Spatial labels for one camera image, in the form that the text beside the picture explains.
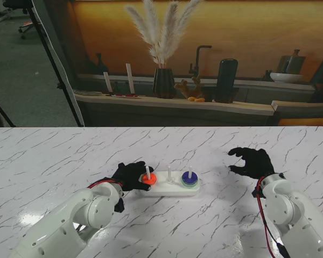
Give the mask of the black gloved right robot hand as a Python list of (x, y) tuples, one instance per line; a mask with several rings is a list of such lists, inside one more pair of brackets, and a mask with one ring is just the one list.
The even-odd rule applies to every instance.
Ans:
[(245, 161), (243, 167), (230, 165), (230, 171), (241, 175), (247, 176), (252, 179), (260, 179), (261, 177), (267, 177), (275, 173), (274, 167), (271, 163), (271, 159), (264, 149), (252, 149), (252, 148), (233, 148), (228, 152), (229, 156), (240, 157)]

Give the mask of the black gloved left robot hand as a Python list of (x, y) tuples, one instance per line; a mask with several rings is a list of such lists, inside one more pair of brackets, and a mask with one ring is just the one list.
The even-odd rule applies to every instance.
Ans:
[(123, 191), (144, 190), (149, 191), (150, 186), (140, 181), (143, 174), (146, 173), (146, 163), (138, 161), (135, 163), (119, 163), (118, 168), (111, 177), (116, 182), (120, 182)]

